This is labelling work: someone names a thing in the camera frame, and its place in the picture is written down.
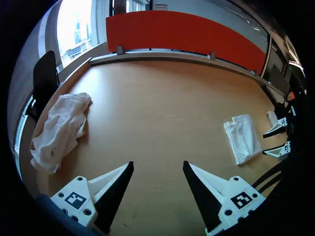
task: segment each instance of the wooden table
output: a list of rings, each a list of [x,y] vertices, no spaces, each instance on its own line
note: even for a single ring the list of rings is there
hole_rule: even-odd
[[[56,174],[38,173],[37,184],[52,196],[77,175],[92,179],[134,161],[112,236],[205,235],[183,161],[250,184],[277,163],[260,155],[236,165],[223,128],[232,116],[252,117],[263,149],[286,141],[285,134],[262,138],[273,106],[258,84],[223,69],[170,61],[99,65],[69,90],[79,92],[92,98],[86,134]]]

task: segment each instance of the wall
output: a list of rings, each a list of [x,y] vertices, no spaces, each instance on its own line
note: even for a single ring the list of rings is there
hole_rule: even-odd
[[[26,40],[11,78],[7,102],[7,127],[11,147],[14,146],[15,131],[21,113],[33,90],[33,69],[39,60],[38,36],[40,23],[40,21],[37,23]]]

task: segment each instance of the crumpled white cloth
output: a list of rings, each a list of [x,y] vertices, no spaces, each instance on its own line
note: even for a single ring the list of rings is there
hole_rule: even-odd
[[[91,97],[85,92],[59,96],[48,112],[43,132],[32,140],[35,150],[31,150],[31,164],[36,170],[53,174],[60,168],[62,158],[85,133],[84,111],[90,102]]]
[[[262,152],[262,148],[250,115],[235,116],[232,120],[224,123],[224,129],[236,164],[241,165]]]

